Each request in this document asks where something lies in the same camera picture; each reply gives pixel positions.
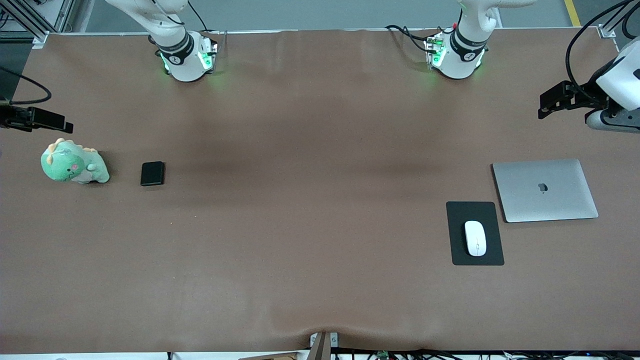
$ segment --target white computer mouse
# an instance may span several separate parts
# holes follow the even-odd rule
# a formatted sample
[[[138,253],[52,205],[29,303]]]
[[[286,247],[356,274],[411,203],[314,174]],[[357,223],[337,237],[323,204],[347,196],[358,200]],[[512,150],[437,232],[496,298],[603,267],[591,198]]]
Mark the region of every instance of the white computer mouse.
[[[471,256],[486,254],[486,236],[484,227],[475,220],[465,222],[465,236],[467,237],[467,250]]]

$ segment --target metal post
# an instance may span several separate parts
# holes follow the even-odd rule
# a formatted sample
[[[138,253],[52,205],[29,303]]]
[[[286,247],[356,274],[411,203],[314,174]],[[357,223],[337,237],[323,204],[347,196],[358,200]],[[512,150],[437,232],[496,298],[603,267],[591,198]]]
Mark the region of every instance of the metal post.
[[[0,6],[34,37],[34,44],[44,44],[47,35],[56,30],[39,12],[24,0],[0,0]]]
[[[600,32],[600,36],[603,38],[614,38],[616,37],[616,33],[613,29],[618,26],[618,24],[622,21],[622,18],[627,14],[629,10],[633,6],[635,6],[640,0],[635,0],[627,4],[626,6],[618,9],[615,15],[613,15],[605,24],[599,24],[598,30]]]

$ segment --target small black box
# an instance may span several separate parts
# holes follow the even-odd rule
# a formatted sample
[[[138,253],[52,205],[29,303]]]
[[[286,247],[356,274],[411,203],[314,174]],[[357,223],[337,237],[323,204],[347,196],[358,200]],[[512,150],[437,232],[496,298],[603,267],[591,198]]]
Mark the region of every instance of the small black box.
[[[162,185],[164,184],[164,163],[162,161],[154,161],[152,163],[142,164],[142,176],[140,176],[140,185]]]

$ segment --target plush toy head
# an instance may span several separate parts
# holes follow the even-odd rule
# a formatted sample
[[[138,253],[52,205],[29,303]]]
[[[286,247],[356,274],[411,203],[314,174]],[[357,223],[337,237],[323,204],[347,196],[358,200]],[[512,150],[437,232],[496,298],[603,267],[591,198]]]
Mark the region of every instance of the plush toy head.
[[[55,181],[70,181],[84,170],[84,160],[70,149],[56,149],[53,153],[45,152],[40,158],[42,170]]]

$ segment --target black rectangular object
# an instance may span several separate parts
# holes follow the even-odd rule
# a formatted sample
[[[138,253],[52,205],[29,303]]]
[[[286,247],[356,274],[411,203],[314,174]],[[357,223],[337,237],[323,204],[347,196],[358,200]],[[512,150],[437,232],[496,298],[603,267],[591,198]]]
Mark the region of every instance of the black rectangular object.
[[[162,161],[154,161],[142,164],[140,185],[152,186],[162,184],[164,184],[164,163]]]
[[[449,239],[451,258],[454,265],[504,265],[500,229],[495,204],[492,202],[449,201]],[[467,251],[465,222],[475,220],[484,227],[486,254],[471,256]]]

